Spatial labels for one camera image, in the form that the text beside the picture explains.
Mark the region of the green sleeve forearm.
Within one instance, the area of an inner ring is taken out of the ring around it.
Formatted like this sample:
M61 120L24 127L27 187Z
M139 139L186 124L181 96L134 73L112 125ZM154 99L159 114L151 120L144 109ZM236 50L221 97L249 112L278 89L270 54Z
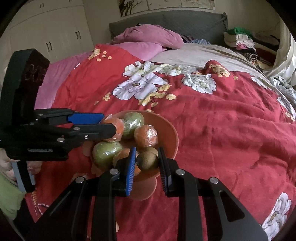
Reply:
M0 178L0 205L2 213L9 219L14 220L17 211L21 207L25 192L21 192L18 186L8 180L3 174Z

